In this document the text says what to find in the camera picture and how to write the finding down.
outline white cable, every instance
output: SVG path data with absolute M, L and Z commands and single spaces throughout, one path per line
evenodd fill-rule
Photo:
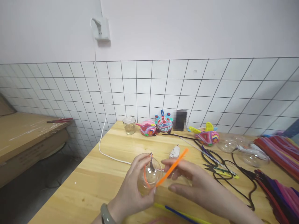
M 91 22 L 92 22 L 92 20 L 93 20 L 93 18 L 90 19 L 90 29 L 91 29 L 91 34 L 92 34 L 92 38 L 93 38 L 93 46 L 94 46 L 94 63 L 95 63 L 95 65 L 96 65 L 97 73 L 99 74 L 99 70 L 98 70 L 98 68 L 97 68 L 97 53 L 96 53 L 96 48 L 95 48 L 95 44 L 94 44 L 94 40 L 95 40 L 95 38 L 94 38 L 94 36 L 93 36 L 93 30 L 92 30 L 92 26 L 91 26 Z M 105 124 L 106 124 L 106 121 L 107 121 L 107 115 L 106 115 L 106 108 L 105 108 L 105 105 L 106 105 L 105 100 L 103 100 L 103 106 L 104 106 L 105 116 L 106 116 L 106 117 L 105 117 L 105 122 L 104 122 L 104 125 L 103 125 L 103 129 L 102 129 L 102 132 L 101 132 L 101 138 L 100 138 L 100 141 L 99 141 L 99 151 L 100 151 L 100 153 L 101 153 L 102 155 L 107 156 L 107 157 L 109 157 L 110 159 L 113 159 L 113 160 L 116 160 L 116 161 L 119 161 L 119 162 L 122 162 L 122 163 L 127 163 L 127 164 L 130 164 L 130 165 L 131 165 L 130 162 L 123 161 L 123 160 L 118 160 L 118 159 L 116 159 L 116 158 L 113 158 L 113 157 L 111 157 L 111 156 L 109 156 L 109 155 L 106 155 L 106 154 L 102 153 L 102 151 L 101 151 L 101 149 L 100 149 L 101 140 L 102 140 L 102 137 L 103 137 L 103 131 L 104 131 L 104 127 L 105 127 Z

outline white tiled wall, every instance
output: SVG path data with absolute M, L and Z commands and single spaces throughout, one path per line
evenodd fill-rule
M 298 67 L 299 58 L 2 64 L 0 91 L 17 111 L 73 117 L 65 152 L 84 157 L 116 120 L 162 108 L 220 132 L 285 130 L 299 117 Z

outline clear plastic ball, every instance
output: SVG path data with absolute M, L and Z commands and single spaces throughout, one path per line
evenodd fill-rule
M 238 145 L 237 142 L 232 139 L 220 139 L 217 147 L 223 152 L 231 153 L 238 147 Z
M 151 162 L 141 169 L 139 173 L 139 181 L 145 188 L 152 189 L 162 178 L 162 175 L 162 166 L 155 158 L 152 158 Z

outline glass cup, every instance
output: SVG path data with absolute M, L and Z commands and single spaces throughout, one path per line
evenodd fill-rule
M 126 117 L 122 120 L 127 135 L 132 135 L 135 132 L 136 119 L 133 117 Z

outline pipe cleaner craft toy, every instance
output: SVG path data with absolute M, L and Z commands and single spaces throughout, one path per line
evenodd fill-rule
M 143 135 L 149 136 L 156 136 L 156 124 L 152 120 L 145 120 L 141 124 L 136 123 L 136 125 L 140 126 L 140 131 Z
M 161 117 L 159 117 L 158 115 L 156 115 L 156 125 L 157 125 L 157 128 L 161 131 L 161 132 L 164 132 L 164 133 L 167 133 L 169 132 L 171 129 L 172 129 L 172 122 L 173 122 L 173 119 L 170 118 L 170 113 L 167 113 L 166 116 L 164 116 L 164 111 L 161 110 Z
M 199 129 L 189 127 L 189 129 L 195 133 L 195 137 L 203 145 L 212 146 L 219 142 L 219 134 L 216 132 L 217 128 L 214 128 L 210 122 L 206 123 L 206 127 L 200 127 Z

